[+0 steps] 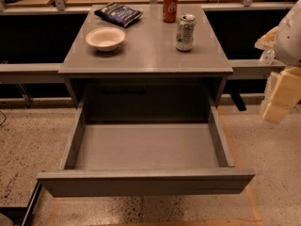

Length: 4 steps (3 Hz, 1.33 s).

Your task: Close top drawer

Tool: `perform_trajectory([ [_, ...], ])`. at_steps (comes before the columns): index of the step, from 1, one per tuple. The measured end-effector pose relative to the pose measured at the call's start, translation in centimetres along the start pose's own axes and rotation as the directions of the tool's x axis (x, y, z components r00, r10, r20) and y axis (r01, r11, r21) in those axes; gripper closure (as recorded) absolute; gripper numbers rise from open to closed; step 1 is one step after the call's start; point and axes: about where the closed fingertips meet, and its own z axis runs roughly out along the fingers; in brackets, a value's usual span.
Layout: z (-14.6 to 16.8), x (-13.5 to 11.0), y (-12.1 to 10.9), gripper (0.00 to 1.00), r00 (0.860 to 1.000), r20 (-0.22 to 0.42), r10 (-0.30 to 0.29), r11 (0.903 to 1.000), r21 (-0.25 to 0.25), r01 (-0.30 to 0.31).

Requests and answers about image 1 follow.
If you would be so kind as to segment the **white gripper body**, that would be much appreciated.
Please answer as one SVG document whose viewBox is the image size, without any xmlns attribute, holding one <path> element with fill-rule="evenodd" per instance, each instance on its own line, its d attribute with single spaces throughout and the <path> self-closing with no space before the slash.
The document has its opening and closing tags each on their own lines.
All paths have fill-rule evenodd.
<svg viewBox="0 0 301 226">
<path fill-rule="evenodd" d="M 280 73 L 271 73 L 268 106 L 293 108 L 301 100 L 301 68 L 286 67 Z"/>
</svg>

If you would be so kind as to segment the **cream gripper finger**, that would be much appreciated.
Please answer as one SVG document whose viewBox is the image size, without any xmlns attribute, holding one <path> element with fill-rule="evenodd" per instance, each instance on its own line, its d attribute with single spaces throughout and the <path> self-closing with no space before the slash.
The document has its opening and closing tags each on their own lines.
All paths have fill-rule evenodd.
<svg viewBox="0 0 301 226">
<path fill-rule="evenodd" d="M 261 103 L 260 117 L 264 121 L 279 124 L 289 112 L 288 108 L 263 101 Z"/>
</svg>

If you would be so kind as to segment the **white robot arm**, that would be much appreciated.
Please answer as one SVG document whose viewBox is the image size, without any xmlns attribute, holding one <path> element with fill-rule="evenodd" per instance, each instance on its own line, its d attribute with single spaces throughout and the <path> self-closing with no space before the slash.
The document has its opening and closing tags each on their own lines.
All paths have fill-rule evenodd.
<svg viewBox="0 0 301 226">
<path fill-rule="evenodd" d="M 261 113 L 265 121 L 280 123 L 301 100 L 301 0 L 255 47 L 262 50 L 261 65 L 271 65 L 274 59 L 285 65 L 282 72 L 271 74 Z"/>
</svg>

